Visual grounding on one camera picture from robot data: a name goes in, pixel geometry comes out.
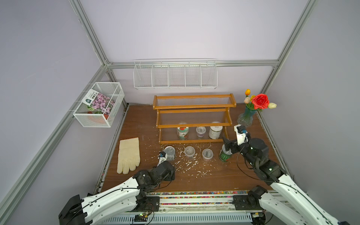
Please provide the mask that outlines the watermelon seed can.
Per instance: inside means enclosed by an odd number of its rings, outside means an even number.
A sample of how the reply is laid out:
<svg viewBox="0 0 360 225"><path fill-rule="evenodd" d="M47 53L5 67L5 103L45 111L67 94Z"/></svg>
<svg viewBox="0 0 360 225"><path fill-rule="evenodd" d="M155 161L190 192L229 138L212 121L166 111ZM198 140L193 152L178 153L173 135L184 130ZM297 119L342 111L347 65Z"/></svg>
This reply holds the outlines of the watermelon seed can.
<svg viewBox="0 0 360 225"><path fill-rule="evenodd" d="M232 156L232 152L231 150L227 150L226 147L225 147L225 144L222 145L222 148L221 148L221 151L220 151L220 154L219 154L219 159L222 161L222 162L228 162Z"/></svg>

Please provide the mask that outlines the silver top seed can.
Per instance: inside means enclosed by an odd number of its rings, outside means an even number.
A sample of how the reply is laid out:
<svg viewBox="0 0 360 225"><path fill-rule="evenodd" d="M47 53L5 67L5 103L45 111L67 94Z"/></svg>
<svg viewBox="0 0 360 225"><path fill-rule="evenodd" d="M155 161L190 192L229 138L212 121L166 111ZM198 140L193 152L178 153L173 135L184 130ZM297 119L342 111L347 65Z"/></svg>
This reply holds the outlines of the silver top seed can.
<svg viewBox="0 0 360 225"><path fill-rule="evenodd" d="M164 148L163 152L166 154L167 161L174 161L176 150L172 146L167 146Z"/></svg>

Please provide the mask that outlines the clear jar dark seeds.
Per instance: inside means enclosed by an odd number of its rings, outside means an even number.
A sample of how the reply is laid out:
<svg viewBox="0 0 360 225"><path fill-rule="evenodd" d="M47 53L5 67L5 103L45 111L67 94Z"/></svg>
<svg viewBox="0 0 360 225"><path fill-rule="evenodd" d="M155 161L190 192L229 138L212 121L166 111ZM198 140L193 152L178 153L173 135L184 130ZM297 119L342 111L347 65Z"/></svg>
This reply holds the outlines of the clear jar dark seeds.
<svg viewBox="0 0 360 225"><path fill-rule="evenodd" d="M192 147L192 146L187 146L184 150L184 153L185 153L185 156L188 157L188 158L193 158L196 151L195 151L195 148Z"/></svg>

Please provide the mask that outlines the clear jar red label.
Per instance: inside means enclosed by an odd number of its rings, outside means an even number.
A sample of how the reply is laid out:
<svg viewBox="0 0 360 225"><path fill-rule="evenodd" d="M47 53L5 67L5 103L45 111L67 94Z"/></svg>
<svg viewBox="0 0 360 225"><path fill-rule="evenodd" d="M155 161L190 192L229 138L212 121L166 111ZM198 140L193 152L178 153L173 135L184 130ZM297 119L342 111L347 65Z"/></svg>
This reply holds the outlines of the clear jar red label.
<svg viewBox="0 0 360 225"><path fill-rule="evenodd" d="M204 161L210 161L212 160L214 154L213 151L211 149L204 149L202 151L202 158Z"/></svg>

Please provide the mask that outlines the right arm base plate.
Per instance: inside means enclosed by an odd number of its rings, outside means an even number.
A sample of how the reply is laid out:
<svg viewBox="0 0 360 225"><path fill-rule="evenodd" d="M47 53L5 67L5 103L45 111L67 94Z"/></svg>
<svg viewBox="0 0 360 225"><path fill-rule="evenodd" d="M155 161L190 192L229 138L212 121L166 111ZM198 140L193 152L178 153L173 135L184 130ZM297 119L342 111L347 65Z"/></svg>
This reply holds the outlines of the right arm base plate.
<svg viewBox="0 0 360 225"><path fill-rule="evenodd" d="M233 196L232 204L234 205L236 211L262 210L258 199L249 195Z"/></svg>

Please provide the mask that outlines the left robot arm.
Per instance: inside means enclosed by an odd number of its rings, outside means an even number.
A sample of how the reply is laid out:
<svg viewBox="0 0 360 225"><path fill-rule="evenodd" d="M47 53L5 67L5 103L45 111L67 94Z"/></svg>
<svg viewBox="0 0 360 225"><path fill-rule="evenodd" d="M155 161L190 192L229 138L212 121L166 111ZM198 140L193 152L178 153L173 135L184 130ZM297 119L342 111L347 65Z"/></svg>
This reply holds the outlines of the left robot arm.
<svg viewBox="0 0 360 225"><path fill-rule="evenodd" d="M173 181L175 168L162 162L150 170L140 170L134 176L100 194L71 197L59 213L60 225L97 225L117 214L141 210L149 204L146 194L161 182Z"/></svg>

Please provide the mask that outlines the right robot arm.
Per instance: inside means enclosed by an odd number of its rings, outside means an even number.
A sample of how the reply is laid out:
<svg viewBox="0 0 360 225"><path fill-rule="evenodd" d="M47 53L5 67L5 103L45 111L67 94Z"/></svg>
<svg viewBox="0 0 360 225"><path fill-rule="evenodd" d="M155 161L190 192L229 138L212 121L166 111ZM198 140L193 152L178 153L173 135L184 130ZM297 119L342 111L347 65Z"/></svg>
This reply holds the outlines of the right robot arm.
<svg viewBox="0 0 360 225"><path fill-rule="evenodd" d="M327 213L315 203L275 161L269 158L269 148L259 138L252 138L240 143L223 138L225 149L243 156L245 163L257 175L257 179L264 181L290 203L283 204L273 197L262 186L256 186L249 191L247 201L250 206L259 206L270 212L287 225L347 225L347 221L340 221Z"/></svg>

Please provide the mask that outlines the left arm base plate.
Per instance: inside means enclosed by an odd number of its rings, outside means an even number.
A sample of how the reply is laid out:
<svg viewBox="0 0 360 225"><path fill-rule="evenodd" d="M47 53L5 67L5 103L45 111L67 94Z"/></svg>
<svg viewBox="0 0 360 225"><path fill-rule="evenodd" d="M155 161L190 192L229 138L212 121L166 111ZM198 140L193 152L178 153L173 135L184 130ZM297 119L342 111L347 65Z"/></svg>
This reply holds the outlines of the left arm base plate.
<svg viewBox="0 0 360 225"><path fill-rule="evenodd" d="M144 212L144 211L158 212L159 207L160 207L160 197L157 196L137 197L136 207L132 210L132 212Z"/></svg>

